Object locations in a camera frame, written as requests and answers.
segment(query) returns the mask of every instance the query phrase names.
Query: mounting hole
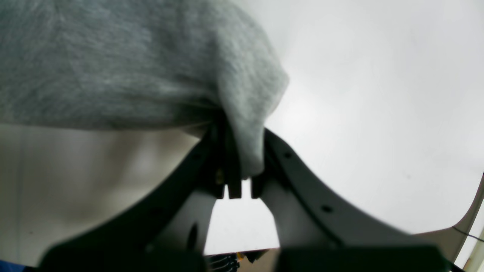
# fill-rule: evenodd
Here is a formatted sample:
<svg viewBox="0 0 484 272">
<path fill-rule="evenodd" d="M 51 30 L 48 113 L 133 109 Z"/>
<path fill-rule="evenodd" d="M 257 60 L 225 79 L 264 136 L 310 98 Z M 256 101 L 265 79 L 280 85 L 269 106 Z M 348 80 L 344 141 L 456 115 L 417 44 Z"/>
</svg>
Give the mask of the mounting hole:
<svg viewBox="0 0 484 272">
<path fill-rule="evenodd" d="M 331 208 L 328 205 L 321 206 L 321 210 L 323 210 L 323 212 L 327 212 L 327 213 L 332 213 L 333 212 L 333 208 Z"/>
<path fill-rule="evenodd" d="M 198 226 L 197 224 L 193 224 L 192 229 L 190 230 L 190 234 L 188 235 L 188 241 L 186 243 L 187 250 L 194 250 L 195 244 L 197 243 L 197 236 L 198 236 Z"/>
<path fill-rule="evenodd" d="M 150 215 L 151 216 L 161 216 L 163 214 L 163 208 L 162 207 L 154 207 L 150 210 Z"/>
</svg>

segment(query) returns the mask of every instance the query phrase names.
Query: screw hole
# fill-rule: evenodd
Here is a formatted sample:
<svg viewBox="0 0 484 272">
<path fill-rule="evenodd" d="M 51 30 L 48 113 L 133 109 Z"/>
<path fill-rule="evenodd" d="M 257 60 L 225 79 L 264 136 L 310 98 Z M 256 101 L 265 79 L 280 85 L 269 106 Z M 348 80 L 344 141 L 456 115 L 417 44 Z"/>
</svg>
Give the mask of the screw hole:
<svg viewBox="0 0 484 272">
<path fill-rule="evenodd" d="M 194 250 L 195 244 L 197 243 L 197 236 L 198 236 L 198 226 L 197 224 L 193 224 L 192 229 L 190 230 L 190 234 L 188 235 L 188 242 L 186 243 L 187 250 Z"/>
<path fill-rule="evenodd" d="M 323 210 L 323 212 L 327 212 L 327 213 L 333 212 L 333 209 L 330 206 L 323 205 L 321 206 L 321 209 Z"/>
</svg>

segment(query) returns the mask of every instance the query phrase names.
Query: cable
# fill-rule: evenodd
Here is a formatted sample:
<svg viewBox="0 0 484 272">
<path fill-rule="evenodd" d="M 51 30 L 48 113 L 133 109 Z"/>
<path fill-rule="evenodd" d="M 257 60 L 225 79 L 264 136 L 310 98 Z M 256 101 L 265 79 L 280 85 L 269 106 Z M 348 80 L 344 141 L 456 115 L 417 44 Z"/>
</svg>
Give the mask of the cable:
<svg viewBox="0 0 484 272">
<path fill-rule="evenodd" d="M 458 232 L 460 232 L 460 233 L 464 234 L 464 235 L 467 235 L 467 236 L 472 237 L 472 238 L 474 238 L 474 239 L 477 239 L 477 240 L 479 240 L 479 241 L 481 241 L 481 242 L 484 242 L 484 240 L 483 240 L 483 239 L 481 239 L 481 238 L 479 238 L 479 237 L 476 237 L 476 236 L 474 236 L 474 235 L 470 235 L 470 234 L 468 234 L 468 233 L 466 233 L 466 232 L 463 232 L 463 231 L 459 230 L 459 229 L 458 229 L 458 228 L 456 228 L 456 227 L 452 227 L 452 228 L 453 228 L 453 229 L 455 229 L 455 230 L 457 230 Z"/>
</svg>

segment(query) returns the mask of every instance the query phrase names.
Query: gray cloth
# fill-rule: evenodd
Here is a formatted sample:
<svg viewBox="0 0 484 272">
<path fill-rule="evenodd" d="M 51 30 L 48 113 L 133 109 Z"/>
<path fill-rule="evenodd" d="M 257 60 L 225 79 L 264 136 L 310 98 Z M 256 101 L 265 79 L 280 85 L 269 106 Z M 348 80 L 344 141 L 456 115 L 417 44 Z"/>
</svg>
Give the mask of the gray cloth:
<svg viewBox="0 0 484 272">
<path fill-rule="evenodd" d="M 222 109 L 253 176 L 287 82 L 228 0 L 0 0 L 3 123 L 203 132 Z"/>
</svg>

